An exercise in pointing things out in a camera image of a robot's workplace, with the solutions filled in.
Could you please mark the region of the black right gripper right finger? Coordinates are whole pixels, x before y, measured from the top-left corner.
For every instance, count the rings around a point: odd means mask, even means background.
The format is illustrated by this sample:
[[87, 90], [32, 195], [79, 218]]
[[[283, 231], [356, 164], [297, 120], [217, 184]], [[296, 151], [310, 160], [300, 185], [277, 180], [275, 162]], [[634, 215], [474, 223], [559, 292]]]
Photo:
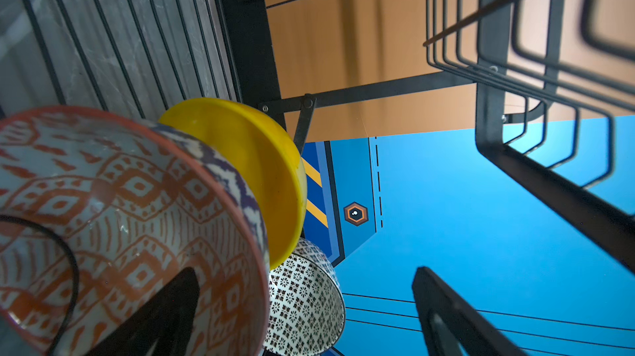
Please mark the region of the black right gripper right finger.
[[523, 355], [428, 267], [417, 269], [413, 297], [430, 355]]

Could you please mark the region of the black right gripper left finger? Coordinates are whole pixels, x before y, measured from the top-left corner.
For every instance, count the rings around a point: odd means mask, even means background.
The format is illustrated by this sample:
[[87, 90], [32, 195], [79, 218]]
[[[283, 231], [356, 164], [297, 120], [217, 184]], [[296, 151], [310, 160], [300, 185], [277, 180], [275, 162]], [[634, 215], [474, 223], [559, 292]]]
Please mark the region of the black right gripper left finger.
[[94, 327], [87, 355], [184, 355], [193, 333], [200, 286], [194, 268], [182, 269], [142, 305], [130, 305], [117, 294], [99, 303], [104, 326]]

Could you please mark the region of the orange white patterned bowl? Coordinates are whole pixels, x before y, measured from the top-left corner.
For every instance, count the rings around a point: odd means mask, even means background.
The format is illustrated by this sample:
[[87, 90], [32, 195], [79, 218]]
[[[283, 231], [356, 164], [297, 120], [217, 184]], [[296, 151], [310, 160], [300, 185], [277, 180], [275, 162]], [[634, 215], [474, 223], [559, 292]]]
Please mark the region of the orange white patterned bowl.
[[79, 106], [2, 120], [2, 354], [88, 354], [184, 275], [185, 354], [258, 355], [269, 268], [253, 192], [193, 136]]

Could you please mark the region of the black white patterned bowl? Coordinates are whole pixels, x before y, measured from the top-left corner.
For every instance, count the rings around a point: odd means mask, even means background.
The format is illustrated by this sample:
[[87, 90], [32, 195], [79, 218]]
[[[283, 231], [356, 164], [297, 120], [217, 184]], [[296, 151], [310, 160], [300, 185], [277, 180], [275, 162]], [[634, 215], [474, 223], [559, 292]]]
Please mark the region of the black white patterned bowl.
[[299, 239], [270, 272], [270, 319], [264, 349], [278, 355], [320, 355], [339, 341], [346, 308], [334, 268], [317, 245]]

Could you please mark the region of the yellow bowl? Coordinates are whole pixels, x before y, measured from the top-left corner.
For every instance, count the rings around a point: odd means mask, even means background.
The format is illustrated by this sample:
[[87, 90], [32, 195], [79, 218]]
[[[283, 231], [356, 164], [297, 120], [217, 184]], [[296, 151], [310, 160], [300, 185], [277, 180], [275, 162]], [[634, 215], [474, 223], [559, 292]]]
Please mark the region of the yellow bowl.
[[307, 211], [304, 161], [287, 131], [256, 108], [218, 98], [172, 106], [160, 124], [212, 147], [253, 191], [266, 225], [271, 269], [294, 251]]

